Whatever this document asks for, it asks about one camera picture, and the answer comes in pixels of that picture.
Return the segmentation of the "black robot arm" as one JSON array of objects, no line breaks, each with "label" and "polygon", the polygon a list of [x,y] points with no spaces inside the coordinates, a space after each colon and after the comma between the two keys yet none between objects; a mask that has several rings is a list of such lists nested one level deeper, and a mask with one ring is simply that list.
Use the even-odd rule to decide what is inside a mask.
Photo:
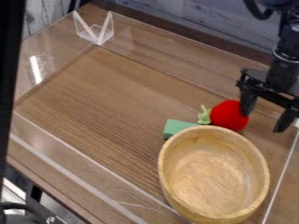
[{"label": "black robot arm", "polygon": [[248,116],[257,98],[284,109],[273,132],[284,132],[299,118],[299,0],[243,0],[247,10],[259,20],[267,20],[276,11],[280,14],[277,37],[272,50],[272,62],[267,71],[243,67],[236,86],[240,91],[240,113]]}]

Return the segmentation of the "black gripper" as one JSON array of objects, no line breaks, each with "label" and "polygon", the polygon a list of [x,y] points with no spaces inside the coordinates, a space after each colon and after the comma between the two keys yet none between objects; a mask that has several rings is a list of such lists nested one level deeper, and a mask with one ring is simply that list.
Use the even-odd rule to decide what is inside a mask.
[{"label": "black gripper", "polygon": [[267,85],[265,71],[243,67],[236,86],[240,91],[240,112],[243,116],[248,116],[252,112],[257,98],[285,109],[273,128],[275,133],[284,132],[299,116],[299,77],[295,79],[291,88],[279,92]]}]

